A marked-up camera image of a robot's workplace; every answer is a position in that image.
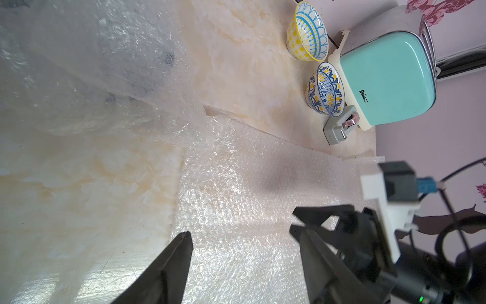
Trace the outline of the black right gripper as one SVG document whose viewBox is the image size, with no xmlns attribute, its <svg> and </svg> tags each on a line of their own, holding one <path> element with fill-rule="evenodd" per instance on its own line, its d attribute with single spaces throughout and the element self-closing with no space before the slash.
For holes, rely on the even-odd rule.
<svg viewBox="0 0 486 304">
<path fill-rule="evenodd" d="M 485 245 L 458 255 L 456 263 L 442 262 L 401 243 L 394 263 L 378 216 L 352 205 L 297 207 L 300 225 L 290 233 L 299 242 L 304 229 L 316 231 L 331 251 L 381 303 L 395 296 L 407 303 L 484 303 Z"/>
</svg>

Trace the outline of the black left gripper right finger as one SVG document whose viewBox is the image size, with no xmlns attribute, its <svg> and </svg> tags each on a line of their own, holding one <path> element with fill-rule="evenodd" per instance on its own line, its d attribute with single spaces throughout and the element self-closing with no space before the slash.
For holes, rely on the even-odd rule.
<svg viewBox="0 0 486 304">
<path fill-rule="evenodd" d="M 304 229 L 299 246 L 310 303 L 381 303 L 316 231 Z"/>
</svg>

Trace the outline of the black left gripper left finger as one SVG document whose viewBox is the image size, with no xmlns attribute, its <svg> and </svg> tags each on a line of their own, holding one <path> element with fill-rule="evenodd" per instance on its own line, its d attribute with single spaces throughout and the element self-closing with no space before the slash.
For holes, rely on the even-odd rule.
<svg viewBox="0 0 486 304">
<path fill-rule="evenodd" d="M 193 249 L 191 233 L 178 234 L 113 303 L 182 303 Z"/>
</svg>

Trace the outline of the bubble wrap sheet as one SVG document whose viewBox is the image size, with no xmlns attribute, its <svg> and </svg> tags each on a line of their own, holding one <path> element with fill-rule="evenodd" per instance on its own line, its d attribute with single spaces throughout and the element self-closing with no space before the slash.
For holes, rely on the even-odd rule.
<svg viewBox="0 0 486 304">
<path fill-rule="evenodd" d="M 184 303 L 307 303 L 298 206 L 361 210 L 360 168 L 218 115 L 190 126 L 174 231 L 192 235 Z"/>
<path fill-rule="evenodd" d="M 2 1 L 1 110 L 56 136 L 211 129 L 174 1 Z"/>
</svg>

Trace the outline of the blue yellow patterned bowl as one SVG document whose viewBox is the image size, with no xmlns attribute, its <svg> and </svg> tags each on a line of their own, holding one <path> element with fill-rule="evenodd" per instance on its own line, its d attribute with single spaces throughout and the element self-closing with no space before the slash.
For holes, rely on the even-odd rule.
<svg viewBox="0 0 486 304">
<path fill-rule="evenodd" d="M 321 62 L 310 77 L 305 98 L 307 105 L 318 114 L 339 117 L 344 111 L 345 94 L 337 70 L 327 62 Z"/>
</svg>

